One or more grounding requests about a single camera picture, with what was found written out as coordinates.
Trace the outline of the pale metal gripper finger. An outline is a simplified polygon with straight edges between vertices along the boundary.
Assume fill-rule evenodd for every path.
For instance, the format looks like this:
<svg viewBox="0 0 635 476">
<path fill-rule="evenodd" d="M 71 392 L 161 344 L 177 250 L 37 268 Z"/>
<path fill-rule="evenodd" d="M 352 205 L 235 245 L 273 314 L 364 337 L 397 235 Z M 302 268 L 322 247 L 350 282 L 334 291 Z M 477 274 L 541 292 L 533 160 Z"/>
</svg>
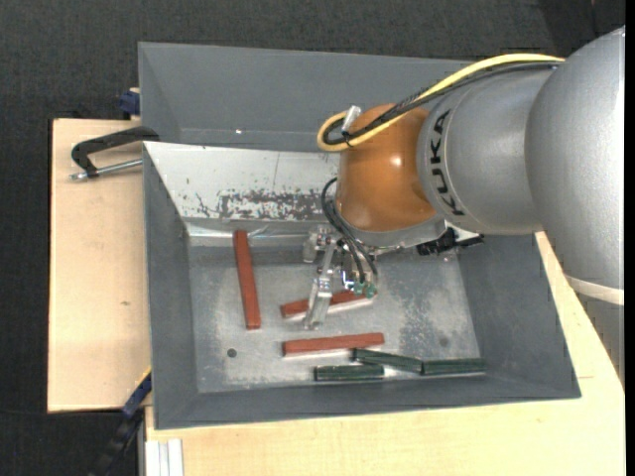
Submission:
<svg viewBox="0 0 635 476">
<path fill-rule="evenodd" d="M 322 314 L 322 296 L 321 296 L 321 280 L 314 279 L 311 293 L 309 296 L 309 307 L 304 319 L 305 329 L 315 329 L 321 323 Z"/>
<path fill-rule="evenodd" d="M 332 293 L 329 291 L 317 293 L 314 304 L 314 328 L 318 328 L 323 325 L 330 306 L 331 299 Z"/>
</svg>

